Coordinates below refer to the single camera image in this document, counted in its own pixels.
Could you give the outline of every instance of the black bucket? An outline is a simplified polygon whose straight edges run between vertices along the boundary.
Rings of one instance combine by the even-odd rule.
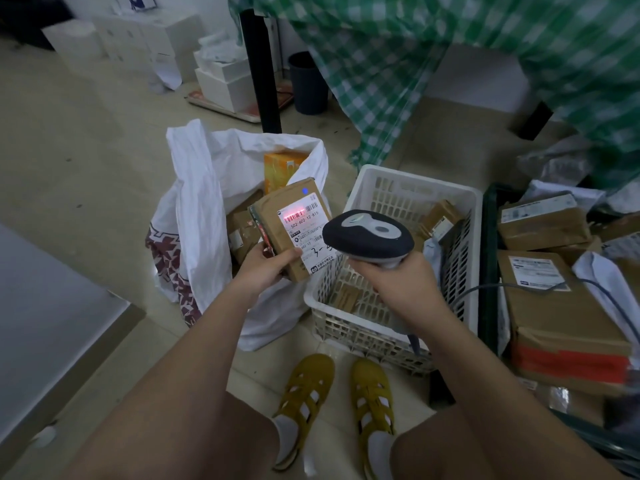
[[[311,58],[311,54],[297,52],[290,56],[289,69],[296,111],[302,114],[325,112],[329,87]]]

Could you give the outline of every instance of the tile floor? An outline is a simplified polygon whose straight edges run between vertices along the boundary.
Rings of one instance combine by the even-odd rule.
[[[154,288],[143,240],[158,199],[174,180],[167,127],[201,118],[212,130],[260,127],[191,106],[176,93],[155,95],[146,78],[108,61],[69,71],[59,56],[0,40],[0,221],[76,271],[147,311],[145,318],[59,415],[58,437],[29,449],[6,480],[52,479],[137,380],[187,331],[178,307]],[[386,165],[473,185],[512,177],[513,156],[570,133],[549,124],[536,142],[507,128],[512,115],[423,100]],[[322,116],[282,113],[283,131],[319,137],[330,158],[325,193],[340,212],[355,170],[347,163],[359,134],[336,104]],[[337,377],[310,438],[320,478],[362,478],[348,398],[353,357],[311,335],[309,318],[253,353],[238,351],[228,389],[270,415],[297,360],[319,351]],[[433,412],[426,384],[391,372],[397,426],[405,431]],[[302,478],[301,462],[285,475]]]

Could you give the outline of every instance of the yellow shoe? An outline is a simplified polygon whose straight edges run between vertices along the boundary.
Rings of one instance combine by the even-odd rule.
[[[386,400],[388,405],[385,405],[381,398]],[[387,375],[379,364],[365,358],[358,359],[353,364],[351,369],[351,405],[355,412],[356,423],[360,433],[358,446],[364,473],[367,480],[375,480],[376,476],[373,475],[367,453],[369,437],[374,431],[384,431],[390,435],[396,434],[393,412],[394,400]],[[363,427],[362,420],[367,413],[371,415],[371,419],[368,422],[365,421]]]
[[[288,457],[273,468],[277,472],[283,472],[290,468],[304,448],[311,425],[318,416],[320,406],[324,404],[329,395],[334,376],[333,359],[325,354],[309,355],[293,369],[280,401],[280,407],[273,417],[284,415],[292,418],[298,425],[298,439]],[[313,391],[319,395],[317,401],[311,397]],[[300,407],[303,404],[306,404],[309,409],[308,418],[305,418],[300,412]]]

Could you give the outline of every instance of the gray cord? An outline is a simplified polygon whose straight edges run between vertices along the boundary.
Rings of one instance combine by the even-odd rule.
[[[609,298],[609,301],[613,303],[613,305],[618,310],[618,313],[620,313],[620,316],[622,316],[623,320],[627,323],[627,325],[629,325],[629,328],[631,329],[631,331],[633,332],[634,336],[636,337],[636,340],[640,344],[640,332],[638,332],[638,329],[636,329],[634,323],[631,322],[631,319],[629,318],[629,316],[625,313],[625,311],[622,309],[622,307],[616,301],[616,299],[613,298],[613,296],[611,295],[609,290],[606,290],[601,284],[599,284],[599,283],[597,283],[595,281],[585,280],[583,278],[576,278],[576,279],[578,281],[580,281],[580,282],[588,283],[590,285],[594,285],[596,288],[598,288],[600,291],[602,291],[607,298]],[[529,288],[529,287],[520,286],[520,285],[514,285],[512,283],[487,283],[487,284],[484,284],[484,285],[474,286],[473,288],[466,290],[459,297],[457,297],[450,306],[453,308],[455,305],[458,304],[458,302],[460,302],[460,300],[462,300],[462,298],[466,297],[469,293],[471,293],[473,291],[476,291],[476,290],[486,289],[486,288],[519,288],[521,290],[528,291],[530,293],[546,294],[546,293],[549,293],[549,292],[555,290],[556,288],[560,288],[562,286],[568,286],[568,283],[566,281],[562,282],[562,283],[558,283],[558,284],[556,284],[554,286],[551,286],[551,288],[547,288],[546,290],[536,290],[534,288]]]

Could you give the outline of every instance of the green checkered tablecloth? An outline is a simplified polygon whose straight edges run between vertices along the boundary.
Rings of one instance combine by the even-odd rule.
[[[533,90],[613,159],[640,150],[640,0],[229,0],[288,19],[380,164],[452,43],[514,54]]]

